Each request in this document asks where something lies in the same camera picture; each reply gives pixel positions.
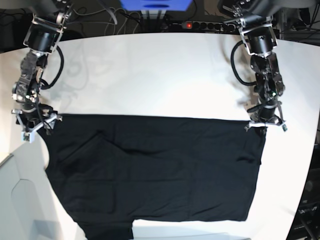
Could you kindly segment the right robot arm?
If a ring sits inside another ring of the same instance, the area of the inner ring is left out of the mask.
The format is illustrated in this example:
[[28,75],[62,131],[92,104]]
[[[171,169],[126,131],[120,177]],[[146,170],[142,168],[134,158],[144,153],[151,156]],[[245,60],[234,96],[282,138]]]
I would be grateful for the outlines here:
[[[69,0],[37,0],[29,6],[33,19],[23,42],[29,51],[20,63],[20,77],[12,87],[12,99],[20,108],[11,112],[22,128],[23,141],[31,143],[41,128],[50,135],[55,122],[62,120],[56,110],[41,103],[40,91],[52,88],[63,71],[65,60],[58,44],[72,15],[72,7]],[[60,66],[57,75],[48,83],[43,73],[53,52],[58,53]]]

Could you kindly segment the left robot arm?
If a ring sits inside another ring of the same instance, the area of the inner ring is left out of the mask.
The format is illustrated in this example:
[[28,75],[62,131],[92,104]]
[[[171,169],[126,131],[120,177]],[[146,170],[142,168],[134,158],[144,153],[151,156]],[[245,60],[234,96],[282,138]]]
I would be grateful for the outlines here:
[[[231,11],[241,40],[233,47],[230,55],[232,71],[237,80],[245,86],[253,87],[258,96],[257,104],[247,110],[250,122],[245,127],[281,127],[288,130],[283,117],[282,103],[279,101],[285,91],[278,59],[273,51],[277,38],[273,29],[273,16],[281,9],[278,0],[234,0]],[[250,67],[255,73],[254,82],[243,81],[235,67],[235,52],[241,45],[250,55]]]

